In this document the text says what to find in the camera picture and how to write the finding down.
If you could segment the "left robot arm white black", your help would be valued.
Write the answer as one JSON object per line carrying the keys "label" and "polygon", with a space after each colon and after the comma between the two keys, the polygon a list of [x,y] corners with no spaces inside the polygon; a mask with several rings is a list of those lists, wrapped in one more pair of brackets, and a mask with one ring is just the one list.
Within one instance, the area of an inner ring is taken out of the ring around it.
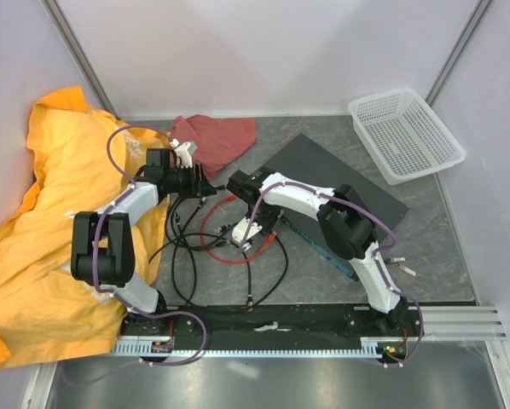
{"label": "left robot arm white black", "polygon": [[196,145],[149,148],[142,173],[109,204],[95,211],[81,211],[73,218],[72,254],[69,262],[75,280],[97,292],[116,297],[151,335],[169,325],[163,295],[136,271],[131,229],[170,194],[182,199],[201,199],[217,193],[202,164],[194,162]]}

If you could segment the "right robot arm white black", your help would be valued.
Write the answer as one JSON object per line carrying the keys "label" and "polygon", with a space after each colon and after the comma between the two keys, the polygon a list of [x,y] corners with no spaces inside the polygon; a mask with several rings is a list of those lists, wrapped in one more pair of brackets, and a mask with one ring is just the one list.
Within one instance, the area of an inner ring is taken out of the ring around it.
{"label": "right robot arm white black", "polygon": [[373,313],[374,329],[392,335],[403,326],[407,297],[394,284],[380,253],[376,228],[393,232],[369,213],[349,185],[316,187],[261,168],[248,175],[236,171],[227,189],[248,205],[246,216],[234,227],[232,240],[244,249],[248,240],[268,235],[284,210],[292,210],[318,222],[323,238],[334,255],[347,260],[361,281]]}

